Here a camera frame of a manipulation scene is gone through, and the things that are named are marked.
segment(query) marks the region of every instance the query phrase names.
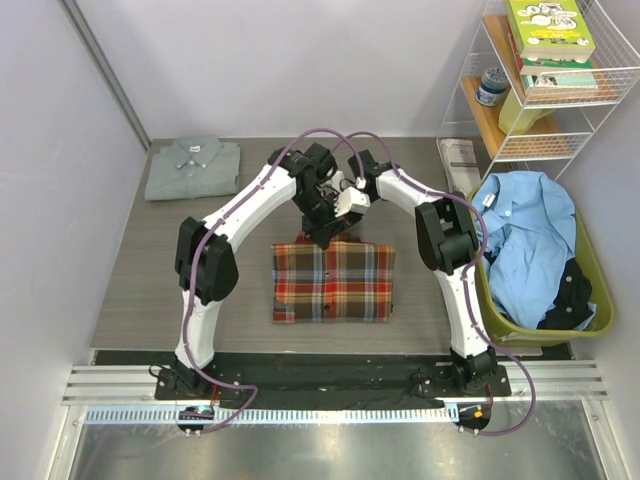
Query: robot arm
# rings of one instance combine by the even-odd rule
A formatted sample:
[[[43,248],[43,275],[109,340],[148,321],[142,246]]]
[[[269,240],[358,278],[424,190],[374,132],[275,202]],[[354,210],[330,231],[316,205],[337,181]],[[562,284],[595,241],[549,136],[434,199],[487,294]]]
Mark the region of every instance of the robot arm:
[[[200,261],[202,285],[199,285],[196,290],[195,304],[187,331],[191,350],[199,367],[206,366],[213,359],[213,335],[218,313],[222,301],[233,290],[238,280],[234,252],[249,232],[276,208],[291,200],[296,193],[296,179],[290,177],[289,173],[280,167],[277,167],[269,181],[261,186],[260,182],[270,169],[269,165],[265,165],[255,180],[242,192],[223,208],[205,217],[202,222],[188,218],[180,227],[176,270],[180,274],[180,285],[184,289],[182,292],[184,318],[189,300],[188,282],[193,252],[206,230],[209,230],[225,213],[233,210],[231,218],[218,227],[216,235],[210,241],[209,248],[203,253]],[[190,365],[182,338],[175,353],[182,364]]]
[[[400,173],[404,178],[421,186],[425,191],[437,193],[437,191],[431,190],[409,177],[402,169],[400,169]],[[487,350],[487,344],[478,336],[477,331],[469,319],[461,275],[462,269],[471,260],[470,258],[468,259],[467,254],[470,253],[471,258],[473,258],[475,249],[477,248],[477,243],[475,243],[474,237],[469,231],[469,229],[473,229],[473,224],[463,224],[461,227],[456,227],[455,222],[453,222],[452,230],[456,230],[457,228],[457,231],[453,233],[462,239],[459,242],[461,244],[461,252],[459,252],[458,255],[462,255],[462,260],[464,261],[463,265],[453,268],[456,262],[454,256],[450,256],[448,259],[446,257],[443,258],[441,252],[439,258],[436,258],[437,251],[441,251],[443,244],[447,241],[446,232],[442,227],[441,221],[452,220],[454,215],[462,213],[455,209],[453,202],[448,203],[445,208],[441,209],[442,213],[445,215],[449,214],[452,217],[451,219],[445,219],[440,216],[437,205],[439,202],[446,204],[446,200],[443,200],[442,197],[437,195],[420,193],[400,180],[398,175],[392,170],[381,174],[376,179],[376,185],[380,198],[395,203],[412,217],[417,217],[416,221],[421,224],[418,226],[417,223],[420,254],[427,266],[434,271],[444,295],[447,312],[449,314],[449,323],[451,325],[451,349],[463,358],[481,355]],[[463,212],[462,215],[464,219],[469,216],[466,212]],[[447,260],[449,260],[450,266],[446,265]],[[467,272],[470,287],[473,287],[475,284],[474,275],[475,267],[469,269]],[[470,290],[475,293],[475,288],[470,288]],[[476,295],[472,295],[471,305],[473,307],[474,317],[477,319],[482,318],[478,305],[478,297]],[[480,324],[480,328],[484,332],[484,326],[482,324]]]
[[[274,152],[269,159],[270,164],[279,153]],[[213,337],[220,306],[238,280],[234,252],[258,223],[279,205],[292,199],[303,213],[302,229],[307,237],[321,248],[327,248],[332,237],[362,218],[370,203],[383,199],[397,204],[415,218],[420,256],[435,272],[444,293],[452,331],[451,353],[456,381],[464,388],[495,373],[495,352],[479,338],[471,324],[462,289],[461,270],[475,256],[478,247],[468,211],[457,202],[438,197],[435,195],[437,191],[413,180],[426,192],[420,193],[400,180],[389,164],[376,163],[368,151],[360,152],[360,156],[366,185],[359,184],[359,189],[342,189],[342,182],[336,178],[344,177],[337,170],[335,159],[327,149],[314,144],[304,154],[287,154],[269,180],[262,182],[272,169],[265,166],[238,196],[202,222],[193,218],[183,222],[176,271],[180,275],[186,311],[188,291],[193,287],[189,285],[193,253],[208,229],[221,217],[229,216],[207,243],[197,266],[196,300],[187,333],[199,367],[204,368],[213,359]],[[355,158],[349,160],[349,165],[354,172],[358,171]],[[402,170],[400,173],[409,178]],[[332,193],[324,190],[327,186],[331,187]],[[468,272],[468,281],[472,284],[473,273],[473,270]],[[481,325],[475,289],[470,291],[474,317]],[[175,353],[179,360],[177,365],[183,373],[182,381],[195,385],[198,379],[190,369],[182,339]]]

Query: book cover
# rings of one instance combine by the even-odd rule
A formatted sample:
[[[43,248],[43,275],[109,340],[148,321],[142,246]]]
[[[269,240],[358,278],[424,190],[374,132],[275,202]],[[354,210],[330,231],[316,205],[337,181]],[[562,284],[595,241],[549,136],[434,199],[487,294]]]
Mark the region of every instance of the book cover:
[[[505,8],[523,58],[586,61],[595,49],[575,0],[505,0]]]
[[[529,92],[530,88],[536,83],[538,79],[535,75],[522,75],[522,86],[525,93]],[[538,88],[569,88],[569,89],[598,89],[598,83],[595,77],[590,73],[580,73],[578,75],[556,75],[555,77],[540,77],[540,82],[537,85]]]
[[[531,58],[522,58],[518,53],[518,47],[516,45],[516,41],[513,37],[513,32],[511,31],[511,27],[509,27],[509,44],[511,45],[511,52],[513,53],[513,58],[516,61],[516,66],[518,67],[518,71],[520,75],[539,75],[545,72],[553,72],[553,71],[563,71],[563,70],[590,70],[593,69],[593,62],[591,60],[587,60],[586,62],[578,62],[575,60],[572,61],[563,61],[563,60],[551,60],[551,59],[531,59]]]

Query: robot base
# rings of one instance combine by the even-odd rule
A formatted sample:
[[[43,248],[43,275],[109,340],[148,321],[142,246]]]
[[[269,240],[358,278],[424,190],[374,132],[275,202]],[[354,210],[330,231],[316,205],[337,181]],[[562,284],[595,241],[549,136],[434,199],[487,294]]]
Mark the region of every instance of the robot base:
[[[447,398],[511,395],[503,366],[465,387],[449,356],[216,353],[205,371],[223,382],[255,384],[251,408],[380,410],[441,408]],[[213,389],[176,362],[158,374],[157,400],[211,401]],[[238,408],[249,392],[219,389],[221,407]]]

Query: folded gray shirt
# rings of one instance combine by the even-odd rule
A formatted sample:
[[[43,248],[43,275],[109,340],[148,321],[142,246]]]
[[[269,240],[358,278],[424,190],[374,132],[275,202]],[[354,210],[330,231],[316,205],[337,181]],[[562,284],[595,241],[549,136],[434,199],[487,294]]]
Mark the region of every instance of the folded gray shirt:
[[[215,137],[175,140],[151,159],[146,200],[178,200],[238,193],[240,146]]]

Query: plaid shirt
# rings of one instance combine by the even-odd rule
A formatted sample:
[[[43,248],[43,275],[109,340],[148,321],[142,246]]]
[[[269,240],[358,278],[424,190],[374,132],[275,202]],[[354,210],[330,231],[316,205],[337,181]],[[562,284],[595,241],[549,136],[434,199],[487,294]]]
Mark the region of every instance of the plaid shirt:
[[[273,321],[386,322],[391,314],[393,247],[347,234],[322,250],[300,233],[273,245]]]

